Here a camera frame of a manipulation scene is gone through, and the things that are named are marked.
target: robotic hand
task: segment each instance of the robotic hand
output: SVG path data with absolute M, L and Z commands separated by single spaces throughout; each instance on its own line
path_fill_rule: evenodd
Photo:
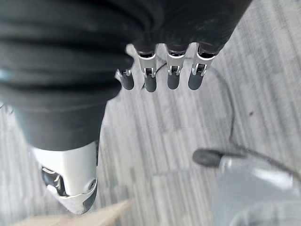
M 106 102 L 134 86 L 137 50 L 156 90 L 157 43 L 176 89 L 188 45 L 198 43 L 188 86 L 198 89 L 251 0 L 0 1 L 0 99 L 13 106 L 47 189 L 68 210 L 88 211 Z

